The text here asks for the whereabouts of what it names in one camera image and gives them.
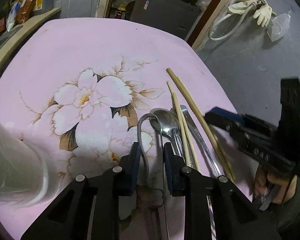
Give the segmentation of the right hand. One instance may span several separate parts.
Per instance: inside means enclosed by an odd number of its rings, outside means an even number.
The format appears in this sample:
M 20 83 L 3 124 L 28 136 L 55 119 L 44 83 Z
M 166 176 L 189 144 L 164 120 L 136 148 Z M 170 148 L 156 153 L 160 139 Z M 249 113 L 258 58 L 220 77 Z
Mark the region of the right hand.
M 258 166 L 255 173 L 254 180 L 254 195 L 255 197 L 260 194 L 266 194 L 270 190 L 271 186 L 278 185 L 279 191 L 273 198 L 274 204 L 282 204 L 292 199 L 296 192 L 297 176 L 293 179 L 281 178 L 275 176 L 270 171 L 266 171 L 261 165 Z

